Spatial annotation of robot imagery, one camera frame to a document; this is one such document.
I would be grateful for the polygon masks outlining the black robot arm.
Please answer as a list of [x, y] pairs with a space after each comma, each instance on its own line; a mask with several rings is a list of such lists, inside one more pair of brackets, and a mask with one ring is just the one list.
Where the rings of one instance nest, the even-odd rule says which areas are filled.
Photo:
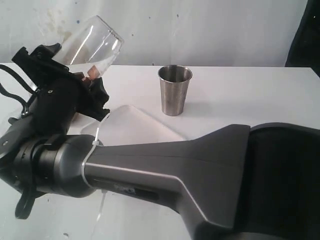
[[29, 217], [47, 193], [83, 198], [107, 190], [169, 207], [194, 240], [317, 240], [320, 237], [320, 132], [290, 123], [231, 124], [200, 138], [103, 146], [69, 135], [76, 113], [103, 122], [109, 100], [100, 76], [86, 78], [54, 60], [59, 43], [22, 47], [13, 57], [31, 96], [0, 139], [0, 177]]

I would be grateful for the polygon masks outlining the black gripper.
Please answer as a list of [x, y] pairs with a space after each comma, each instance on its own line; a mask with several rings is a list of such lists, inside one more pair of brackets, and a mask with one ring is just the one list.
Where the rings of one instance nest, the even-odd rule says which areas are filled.
[[72, 73], [69, 68], [53, 57], [62, 45], [39, 45], [32, 53], [22, 47], [12, 57], [36, 85], [33, 90], [23, 78], [9, 67], [4, 70], [25, 88], [31, 97], [25, 101], [21, 96], [4, 92], [5, 97], [18, 101], [22, 106], [19, 118], [9, 120], [10, 127], [5, 140], [29, 140], [55, 134], [66, 134], [76, 113], [102, 120], [110, 113], [104, 108], [110, 96], [105, 90], [103, 78], [82, 82], [83, 73]]

